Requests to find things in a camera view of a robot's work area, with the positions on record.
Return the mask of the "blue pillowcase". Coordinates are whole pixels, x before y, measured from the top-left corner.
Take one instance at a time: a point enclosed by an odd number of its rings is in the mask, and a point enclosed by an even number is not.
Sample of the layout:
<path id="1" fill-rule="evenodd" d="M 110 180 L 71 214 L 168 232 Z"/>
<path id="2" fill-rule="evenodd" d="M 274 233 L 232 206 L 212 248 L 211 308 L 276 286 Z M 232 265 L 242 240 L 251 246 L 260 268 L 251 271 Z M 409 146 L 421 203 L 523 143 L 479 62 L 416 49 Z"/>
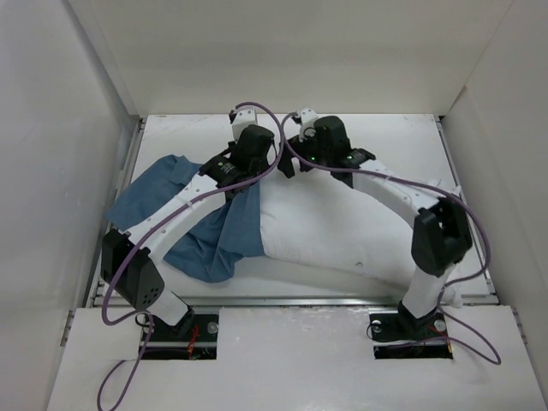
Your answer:
<path id="1" fill-rule="evenodd" d="M 184 188 L 200 165 L 168 155 L 146 169 L 105 213 L 127 230 L 159 210 Z M 164 261 L 205 283 L 221 283 L 235 275 L 235 263 L 264 256 L 260 233 L 260 186 L 255 183 L 211 212 L 181 237 Z"/>

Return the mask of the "white pillow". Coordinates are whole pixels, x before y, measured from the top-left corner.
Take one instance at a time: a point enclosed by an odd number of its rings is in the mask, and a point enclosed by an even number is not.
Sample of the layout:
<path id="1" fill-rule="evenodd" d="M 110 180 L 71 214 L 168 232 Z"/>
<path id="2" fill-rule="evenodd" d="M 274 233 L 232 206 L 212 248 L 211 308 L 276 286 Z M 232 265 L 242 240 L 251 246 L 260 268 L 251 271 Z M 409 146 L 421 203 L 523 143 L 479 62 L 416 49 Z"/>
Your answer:
<path id="1" fill-rule="evenodd" d="M 244 295 L 403 297 L 412 231 L 393 211 L 319 170 L 274 172 L 254 188 L 264 254 L 236 265 Z"/>

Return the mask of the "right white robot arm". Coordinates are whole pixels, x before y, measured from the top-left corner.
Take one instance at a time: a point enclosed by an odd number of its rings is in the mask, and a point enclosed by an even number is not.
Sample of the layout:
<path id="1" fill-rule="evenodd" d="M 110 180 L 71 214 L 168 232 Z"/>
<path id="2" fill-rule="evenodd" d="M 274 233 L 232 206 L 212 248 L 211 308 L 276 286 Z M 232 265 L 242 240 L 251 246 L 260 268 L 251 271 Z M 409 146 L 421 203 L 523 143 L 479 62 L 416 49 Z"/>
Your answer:
<path id="1" fill-rule="evenodd" d="M 396 326 L 404 338 L 417 337 L 433 318 L 450 273 L 473 245 L 464 207 L 437 188 L 391 174 L 373 153 L 353 147 L 338 116 L 319 116 L 304 109 L 288 118 L 300 130 L 285 141 L 278 168 L 287 177 L 295 174 L 294 158 L 303 172 L 326 170 L 353 190 L 374 198 L 412 230 L 415 270 L 398 303 Z"/>

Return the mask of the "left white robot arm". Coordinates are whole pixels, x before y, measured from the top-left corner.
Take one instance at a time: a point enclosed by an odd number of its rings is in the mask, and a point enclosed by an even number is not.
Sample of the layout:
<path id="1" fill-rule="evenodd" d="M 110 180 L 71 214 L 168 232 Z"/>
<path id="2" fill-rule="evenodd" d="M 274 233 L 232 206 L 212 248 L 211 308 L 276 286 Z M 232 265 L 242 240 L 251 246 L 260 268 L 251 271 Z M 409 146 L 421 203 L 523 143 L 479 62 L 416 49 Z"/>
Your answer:
<path id="1" fill-rule="evenodd" d="M 101 277 L 107 293 L 118 293 L 150 327 L 162 325 L 169 337 L 186 337 L 194 310 L 166 285 L 159 264 L 169 250 L 211 213 L 234 202 L 271 170 L 268 153 L 274 134 L 249 124 L 223 152 L 213 156 L 174 195 L 141 222 L 116 225 L 102 242 Z"/>

